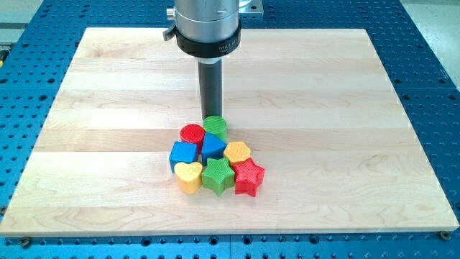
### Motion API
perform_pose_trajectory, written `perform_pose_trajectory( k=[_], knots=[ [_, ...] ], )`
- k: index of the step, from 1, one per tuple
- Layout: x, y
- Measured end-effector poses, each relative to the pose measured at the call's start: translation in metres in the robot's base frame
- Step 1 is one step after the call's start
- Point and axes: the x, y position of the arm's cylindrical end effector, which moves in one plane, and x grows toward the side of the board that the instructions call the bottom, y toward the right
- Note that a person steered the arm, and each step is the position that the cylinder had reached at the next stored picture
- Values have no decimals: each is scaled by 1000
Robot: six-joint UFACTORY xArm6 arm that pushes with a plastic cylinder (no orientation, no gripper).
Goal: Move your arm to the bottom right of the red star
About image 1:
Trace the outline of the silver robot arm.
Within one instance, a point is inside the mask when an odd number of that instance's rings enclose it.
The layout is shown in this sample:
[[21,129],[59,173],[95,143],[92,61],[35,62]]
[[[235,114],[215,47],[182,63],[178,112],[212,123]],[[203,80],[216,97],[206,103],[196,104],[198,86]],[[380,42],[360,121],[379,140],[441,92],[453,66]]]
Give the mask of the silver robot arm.
[[238,0],[174,0],[167,18],[172,25],[163,40],[175,38],[178,47],[200,63],[217,63],[239,46]]

